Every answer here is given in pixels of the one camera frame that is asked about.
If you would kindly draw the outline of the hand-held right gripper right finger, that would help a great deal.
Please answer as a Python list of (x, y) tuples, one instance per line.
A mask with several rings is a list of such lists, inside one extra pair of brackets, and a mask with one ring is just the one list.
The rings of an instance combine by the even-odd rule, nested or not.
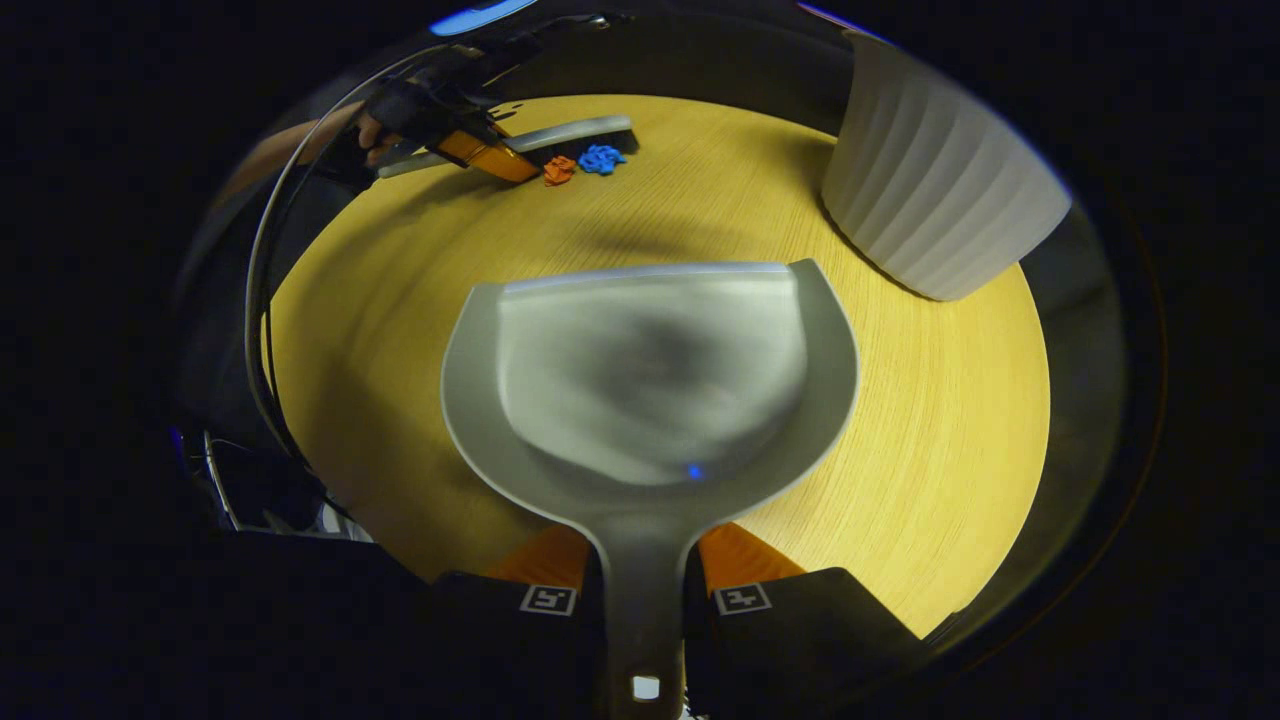
[(736, 524), (704, 534), (689, 571), (694, 717), (886, 717), (927, 661), (925, 642), (850, 571), (805, 571)]

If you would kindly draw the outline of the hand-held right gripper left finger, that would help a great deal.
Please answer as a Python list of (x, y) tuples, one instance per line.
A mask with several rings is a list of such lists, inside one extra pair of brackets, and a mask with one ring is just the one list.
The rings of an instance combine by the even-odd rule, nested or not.
[(599, 557), (567, 527), (440, 574), (404, 601), (399, 637), (420, 719), (605, 716)]

